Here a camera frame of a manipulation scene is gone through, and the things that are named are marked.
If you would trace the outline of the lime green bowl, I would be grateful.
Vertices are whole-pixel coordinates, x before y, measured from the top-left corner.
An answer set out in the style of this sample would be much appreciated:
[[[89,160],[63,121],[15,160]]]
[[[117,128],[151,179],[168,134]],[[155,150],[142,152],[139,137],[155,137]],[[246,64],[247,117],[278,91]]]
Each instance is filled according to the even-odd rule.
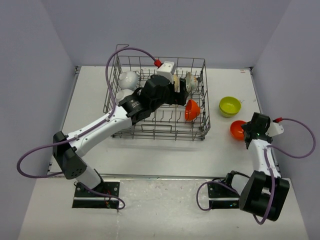
[[[232,96],[225,96],[219,102],[219,108],[228,115],[236,115],[242,108],[241,102]]]
[[[220,114],[226,118],[233,118],[236,116],[241,110],[241,106],[227,104],[223,106],[219,106]]]

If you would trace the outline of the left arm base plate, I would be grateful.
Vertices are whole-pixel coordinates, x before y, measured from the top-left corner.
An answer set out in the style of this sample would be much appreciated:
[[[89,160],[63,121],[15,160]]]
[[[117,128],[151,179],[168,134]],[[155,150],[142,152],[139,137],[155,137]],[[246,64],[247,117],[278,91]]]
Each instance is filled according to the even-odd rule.
[[[74,182],[73,209],[115,209],[123,206],[117,198],[105,197],[86,190],[81,183]],[[105,181],[94,190],[104,195],[119,197],[120,181]]]

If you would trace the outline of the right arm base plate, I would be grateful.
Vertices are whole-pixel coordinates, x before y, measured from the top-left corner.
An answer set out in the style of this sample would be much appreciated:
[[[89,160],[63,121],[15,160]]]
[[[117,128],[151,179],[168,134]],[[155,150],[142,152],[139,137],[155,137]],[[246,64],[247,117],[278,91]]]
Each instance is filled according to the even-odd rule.
[[[209,209],[239,209],[239,195],[220,184],[207,185]]]

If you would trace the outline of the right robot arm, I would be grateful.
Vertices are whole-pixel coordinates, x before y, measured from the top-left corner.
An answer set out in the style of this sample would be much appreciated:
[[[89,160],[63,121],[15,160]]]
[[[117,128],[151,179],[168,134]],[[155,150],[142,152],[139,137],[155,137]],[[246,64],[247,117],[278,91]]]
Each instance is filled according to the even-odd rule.
[[[255,112],[251,120],[241,126],[245,147],[253,161],[253,172],[247,178],[231,171],[223,184],[227,196],[239,194],[240,210],[262,218],[260,224],[278,220],[290,189],[289,181],[281,177],[275,166],[270,148],[272,124],[269,116]]]

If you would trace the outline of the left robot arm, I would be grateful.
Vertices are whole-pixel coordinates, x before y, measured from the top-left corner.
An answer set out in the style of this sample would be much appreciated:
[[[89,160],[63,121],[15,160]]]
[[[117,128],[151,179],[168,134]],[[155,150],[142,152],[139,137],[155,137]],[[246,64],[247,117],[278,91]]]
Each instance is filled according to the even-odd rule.
[[[77,131],[57,132],[53,136],[52,155],[65,178],[76,179],[94,197],[101,195],[102,178],[83,156],[106,138],[148,118],[162,105],[184,106],[189,95],[186,81],[183,78],[178,81],[179,91],[175,91],[175,85],[167,78],[153,74],[143,87],[126,96],[106,115]]]

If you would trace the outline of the blue yellow patterned bowl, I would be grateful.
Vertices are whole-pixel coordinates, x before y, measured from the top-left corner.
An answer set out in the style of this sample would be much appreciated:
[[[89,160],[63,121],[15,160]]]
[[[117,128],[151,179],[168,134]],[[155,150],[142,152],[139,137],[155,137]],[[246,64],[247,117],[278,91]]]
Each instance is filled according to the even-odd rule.
[[[174,91],[176,93],[180,92],[180,78],[177,75],[173,75]]]

